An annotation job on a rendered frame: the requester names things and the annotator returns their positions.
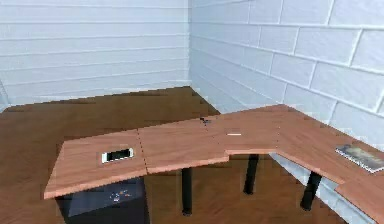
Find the brown wooden corner desk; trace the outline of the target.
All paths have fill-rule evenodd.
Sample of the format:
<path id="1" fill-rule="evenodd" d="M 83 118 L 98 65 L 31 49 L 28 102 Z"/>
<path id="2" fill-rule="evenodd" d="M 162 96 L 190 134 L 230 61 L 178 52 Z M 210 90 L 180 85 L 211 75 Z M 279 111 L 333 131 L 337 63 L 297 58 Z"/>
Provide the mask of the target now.
<path id="1" fill-rule="evenodd" d="M 370 174 L 336 153 L 350 144 L 384 153 L 286 105 L 208 116 L 92 136 L 63 143 L 45 198 L 132 177 L 226 162 L 232 155 L 276 153 L 337 185 L 337 192 L 376 224 L 384 224 L 384 171 Z M 227 136 L 241 133 L 241 136 Z M 101 163 L 105 152 L 127 148 L 132 158 Z"/>

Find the white framed black phone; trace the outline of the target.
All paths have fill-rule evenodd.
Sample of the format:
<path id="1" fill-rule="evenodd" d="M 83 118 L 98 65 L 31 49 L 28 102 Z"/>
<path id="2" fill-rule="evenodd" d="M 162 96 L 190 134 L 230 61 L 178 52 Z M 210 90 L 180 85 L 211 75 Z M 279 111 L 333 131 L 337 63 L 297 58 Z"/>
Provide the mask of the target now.
<path id="1" fill-rule="evenodd" d="M 105 152 L 101 156 L 101 163 L 109 163 L 112 161 L 122 160 L 126 158 L 132 158 L 134 156 L 134 150 L 127 148 L 119 151 Z"/>

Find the grey flat book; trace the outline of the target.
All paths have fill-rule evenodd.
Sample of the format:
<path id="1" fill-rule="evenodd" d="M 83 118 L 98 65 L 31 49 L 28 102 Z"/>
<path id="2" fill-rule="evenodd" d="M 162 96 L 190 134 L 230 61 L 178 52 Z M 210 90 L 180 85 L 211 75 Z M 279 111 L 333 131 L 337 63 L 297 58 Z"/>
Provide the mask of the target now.
<path id="1" fill-rule="evenodd" d="M 335 151 L 371 174 L 384 170 L 383 159 L 380 159 L 359 147 L 343 145 L 337 146 Z"/>

